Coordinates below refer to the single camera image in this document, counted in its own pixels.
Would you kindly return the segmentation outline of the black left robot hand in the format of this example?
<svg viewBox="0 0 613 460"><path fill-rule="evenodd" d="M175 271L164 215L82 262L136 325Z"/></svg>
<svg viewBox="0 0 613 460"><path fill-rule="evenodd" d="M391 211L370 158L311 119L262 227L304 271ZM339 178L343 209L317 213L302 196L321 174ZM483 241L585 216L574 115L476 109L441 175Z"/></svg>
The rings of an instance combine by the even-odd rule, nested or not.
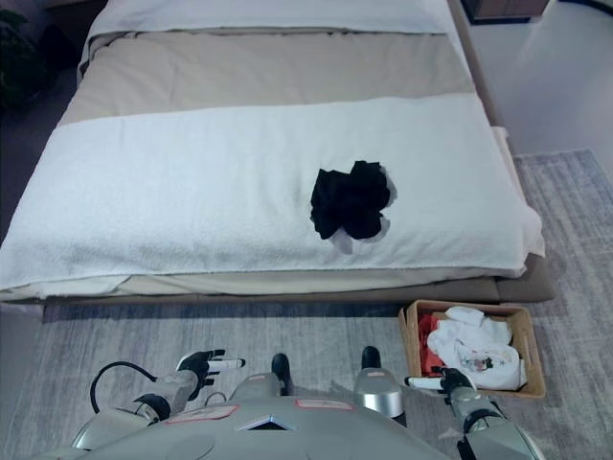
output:
<svg viewBox="0 0 613 460"><path fill-rule="evenodd" d="M194 352L183 356L177 367L177 371L191 371L198 378L198 383L205 384L211 376L218 375L225 371L234 371L245 366L244 358L228 358L226 351L215 349L212 351Z"/></svg>

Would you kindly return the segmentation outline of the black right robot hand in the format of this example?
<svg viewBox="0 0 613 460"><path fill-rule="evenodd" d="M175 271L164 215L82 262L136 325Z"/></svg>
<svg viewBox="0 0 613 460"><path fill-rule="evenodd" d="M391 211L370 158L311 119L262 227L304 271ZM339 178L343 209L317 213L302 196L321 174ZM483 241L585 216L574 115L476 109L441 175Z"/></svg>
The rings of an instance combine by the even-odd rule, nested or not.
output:
<svg viewBox="0 0 613 460"><path fill-rule="evenodd" d="M455 389L461 387L476 389L472 380L456 368L433 366L431 370L436 374L435 377L407 377L404 383L408 387L437 391L446 395L451 395Z"/></svg>

